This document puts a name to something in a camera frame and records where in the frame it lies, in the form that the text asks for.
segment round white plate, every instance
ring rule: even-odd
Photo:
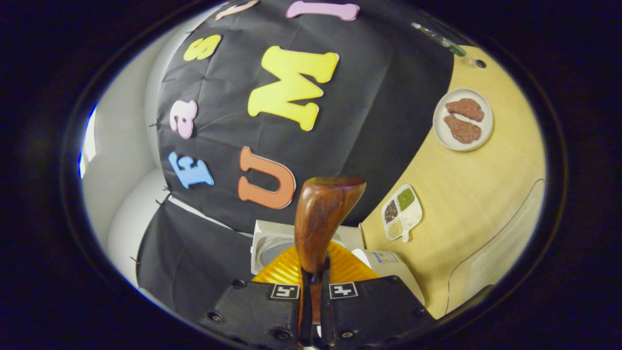
[[[447,126],[447,123],[443,120],[443,118],[449,115],[447,108],[445,108],[445,104],[459,101],[461,98],[472,98],[480,104],[481,110],[484,112],[484,118],[481,121],[471,120],[458,113],[453,114],[456,118],[468,121],[469,123],[473,123],[481,128],[480,139],[471,143],[462,143],[456,140],[452,135],[452,131],[449,130],[449,126]],[[440,99],[439,104],[436,105],[434,117],[432,119],[432,128],[434,129],[436,137],[447,148],[451,148],[456,151],[470,151],[471,149],[475,149],[483,145],[493,132],[493,124],[493,111],[490,109],[488,101],[486,101],[484,96],[480,95],[480,93],[469,88],[458,88],[446,93],[445,96]]]

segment window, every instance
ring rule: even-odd
[[[82,152],[80,153],[80,178],[84,177],[86,166],[95,157],[95,112],[97,108],[93,109],[93,113],[88,117],[88,124],[86,125],[86,135],[84,137],[84,144],[82,145]]]

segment black backdrop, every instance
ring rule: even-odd
[[[219,21],[210,16],[176,51],[160,88],[158,144],[167,184],[176,198],[237,231],[252,233],[256,219],[294,224],[302,185],[315,176],[365,179],[365,193],[344,224],[362,222],[412,161],[452,77],[453,54],[414,30],[411,21],[465,42],[418,11],[380,6],[378,0],[358,1],[361,10],[354,21],[285,18],[292,2],[263,0]],[[183,59],[192,42],[214,34],[222,39],[211,57]],[[296,101],[320,107],[310,131],[276,115],[250,117],[247,112],[251,91],[278,80],[261,67],[263,54],[273,45],[340,57],[332,79],[318,84],[323,96]],[[189,139],[170,127],[169,111],[177,100],[198,105]],[[292,171],[296,191],[291,204],[275,210],[238,197],[241,176],[268,191],[279,188],[270,175],[240,169],[244,146]],[[207,163],[214,185],[184,188],[169,163],[173,151]]]
[[[197,348],[205,341],[198,333],[161,318],[131,287],[111,290],[93,272],[69,234],[58,185],[60,145],[75,99],[128,38],[180,2],[9,5],[2,22],[4,52],[10,53],[0,65],[2,110],[5,120],[19,116],[19,122],[2,129],[10,197],[3,202],[1,347]],[[532,72],[563,122],[570,175],[549,253],[509,298],[434,348],[619,348],[613,286],[620,265],[614,188],[620,130],[606,109],[619,99],[613,84],[619,69],[607,54],[615,48],[619,4],[419,5],[474,37],[497,40]]]

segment white sectioned tray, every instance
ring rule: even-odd
[[[400,195],[407,191],[412,192],[412,195],[414,196],[414,201],[405,208],[401,208],[399,201]],[[385,214],[386,209],[391,204],[391,202],[395,203],[397,209],[397,216],[393,218],[393,220],[387,222]],[[383,205],[382,217],[385,236],[389,240],[394,240],[402,237],[402,242],[407,242],[410,238],[410,230],[421,221],[422,216],[423,210],[421,209],[421,204],[419,203],[417,193],[415,193],[410,185],[403,185],[393,194],[393,196],[391,196],[390,200],[388,200]]]
[[[456,116],[456,118],[462,121],[473,123],[481,128],[480,139],[475,140],[471,143],[462,143],[456,140],[453,137],[452,131],[449,129],[449,126],[447,126],[447,123],[443,120],[446,116],[449,115],[445,104],[449,102],[459,101],[462,98],[472,98],[474,101],[479,103],[482,112],[484,112],[484,118],[481,121],[471,120],[458,113],[453,114]],[[446,93],[445,96],[440,99],[439,104],[436,105],[436,109],[434,110],[434,117],[432,118],[432,128],[434,129],[434,134],[436,134],[436,137],[447,148],[454,149],[455,151],[470,151],[483,145],[490,137],[490,134],[493,132],[493,125],[493,111],[490,108],[488,101],[486,101],[484,96],[482,96],[479,92],[471,90],[469,88],[457,88],[456,90],[452,90]]]

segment yellow letter m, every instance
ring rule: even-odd
[[[291,101],[320,97],[324,92],[300,74],[311,75],[318,83],[326,83],[333,77],[338,61],[339,55],[334,52],[321,55],[270,47],[261,59],[261,66],[280,80],[251,92],[248,114],[279,115],[297,121],[305,131],[311,130],[319,107],[315,103],[301,106]]]

